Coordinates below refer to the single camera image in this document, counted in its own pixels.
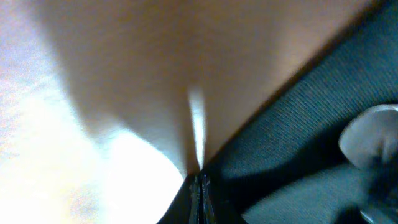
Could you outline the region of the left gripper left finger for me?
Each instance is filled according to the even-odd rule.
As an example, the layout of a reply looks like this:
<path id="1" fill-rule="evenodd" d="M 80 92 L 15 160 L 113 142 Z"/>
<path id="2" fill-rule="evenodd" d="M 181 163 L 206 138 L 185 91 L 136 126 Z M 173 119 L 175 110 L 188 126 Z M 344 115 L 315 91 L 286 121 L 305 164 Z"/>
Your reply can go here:
<path id="1" fill-rule="evenodd" d="M 188 175 L 158 224 L 198 224 L 201 187 L 198 177 Z"/>

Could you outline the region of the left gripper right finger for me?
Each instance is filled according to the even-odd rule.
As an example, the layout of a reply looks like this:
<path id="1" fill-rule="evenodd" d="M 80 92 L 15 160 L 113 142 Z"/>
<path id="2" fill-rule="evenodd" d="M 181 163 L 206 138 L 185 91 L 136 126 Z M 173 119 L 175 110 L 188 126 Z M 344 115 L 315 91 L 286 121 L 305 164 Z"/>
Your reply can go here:
<path id="1" fill-rule="evenodd" d="M 202 175 L 203 222 L 206 224 L 246 224 L 229 202 L 225 191 L 209 175 Z"/>

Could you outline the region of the black t-shirt with logo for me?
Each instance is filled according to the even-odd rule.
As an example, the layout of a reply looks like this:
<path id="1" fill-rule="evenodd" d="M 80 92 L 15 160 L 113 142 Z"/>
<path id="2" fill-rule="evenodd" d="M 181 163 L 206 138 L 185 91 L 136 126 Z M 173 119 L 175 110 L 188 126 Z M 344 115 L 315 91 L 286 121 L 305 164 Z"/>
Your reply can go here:
<path id="1" fill-rule="evenodd" d="M 363 111 L 397 105 L 397 2 L 383 1 L 205 167 L 247 223 L 366 223 L 374 171 L 338 145 Z"/>

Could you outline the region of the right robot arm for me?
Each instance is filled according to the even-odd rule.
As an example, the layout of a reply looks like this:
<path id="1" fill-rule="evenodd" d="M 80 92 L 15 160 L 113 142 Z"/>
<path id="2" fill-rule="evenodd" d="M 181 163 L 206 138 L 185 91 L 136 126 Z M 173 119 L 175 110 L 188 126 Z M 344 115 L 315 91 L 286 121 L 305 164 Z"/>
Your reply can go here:
<path id="1" fill-rule="evenodd" d="M 369 202 L 360 206 L 366 223 L 397 223 L 397 105 L 373 106 L 345 127 L 338 145 L 355 167 L 374 171 Z"/>

